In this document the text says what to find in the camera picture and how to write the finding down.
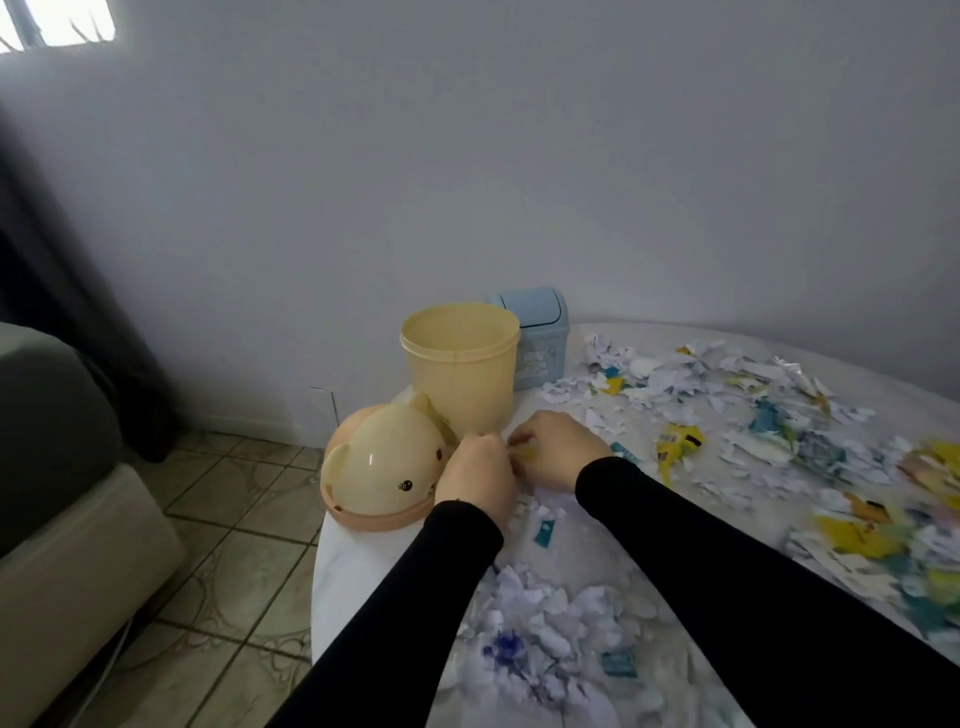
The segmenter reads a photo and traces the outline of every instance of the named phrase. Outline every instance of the white sofa base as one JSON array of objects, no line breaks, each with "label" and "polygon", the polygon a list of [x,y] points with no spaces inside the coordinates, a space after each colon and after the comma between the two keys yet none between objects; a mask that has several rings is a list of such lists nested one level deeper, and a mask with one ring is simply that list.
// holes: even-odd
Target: white sofa base
[{"label": "white sofa base", "polygon": [[183,561],[140,476],[113,472],[0,559],[0,716],[33,722]]}]

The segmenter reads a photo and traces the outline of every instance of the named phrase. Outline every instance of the baseboard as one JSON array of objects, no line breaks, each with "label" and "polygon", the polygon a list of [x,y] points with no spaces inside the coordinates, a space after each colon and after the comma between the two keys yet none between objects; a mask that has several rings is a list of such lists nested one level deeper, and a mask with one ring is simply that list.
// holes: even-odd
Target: baseboard
[{"label": "baseboard", "polygon": [[197,429],[255,437],[260,440],[272,440],[275,443],[286,443],[288,445],[306,445],[310,448],[324,447],[333,435],[333,430],[329,432],[308,432],[302,427],[288,423],[244,420],[237,417],[202,415],[195,412],[180,412],[180,415]]}]

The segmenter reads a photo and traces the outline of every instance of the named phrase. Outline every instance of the plastic container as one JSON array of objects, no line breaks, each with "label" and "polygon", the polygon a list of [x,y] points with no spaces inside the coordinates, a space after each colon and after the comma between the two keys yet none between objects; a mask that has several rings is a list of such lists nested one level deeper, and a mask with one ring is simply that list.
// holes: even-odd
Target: plastic container
[{"label": "plastic container", "polygon": [[423,392],[462,438],[499,433],[514,414],[520,321],[489,303],[445,303],[403,322],[415,392]]},{"label": "plastic container", "polygon": [[487,301],[513,311],[520,320],[514,389],[562,378],[570,319],[560,291],[550,286],[527,288],[490,296]]}]

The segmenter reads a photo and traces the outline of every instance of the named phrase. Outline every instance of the black sleeve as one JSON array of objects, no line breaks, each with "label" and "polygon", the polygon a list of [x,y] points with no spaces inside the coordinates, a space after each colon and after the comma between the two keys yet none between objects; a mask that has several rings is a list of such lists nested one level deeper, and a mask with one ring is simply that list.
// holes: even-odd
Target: black sleeve
[{"label": "black sleeve", "polygon": [[590,463],[576,496],[757,726],[919,726],[955,715],[960,669],[947,658],[635,465]]},{"label": "black sleeve", "polygon": [[438,504],[269,725],[423,725],[457,628],[503,535],[470,503]]}]

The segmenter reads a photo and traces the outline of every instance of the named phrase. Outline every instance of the tiled floor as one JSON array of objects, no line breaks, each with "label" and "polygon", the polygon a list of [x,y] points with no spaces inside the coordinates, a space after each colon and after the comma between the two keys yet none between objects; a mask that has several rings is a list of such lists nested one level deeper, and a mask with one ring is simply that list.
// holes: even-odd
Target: tiled floor
[{"label": "tiled floor", "polygon": [[84,714],[84,728],[259,728],[310,668],[323,452],[189,433],[134,463],[187,560]]}]

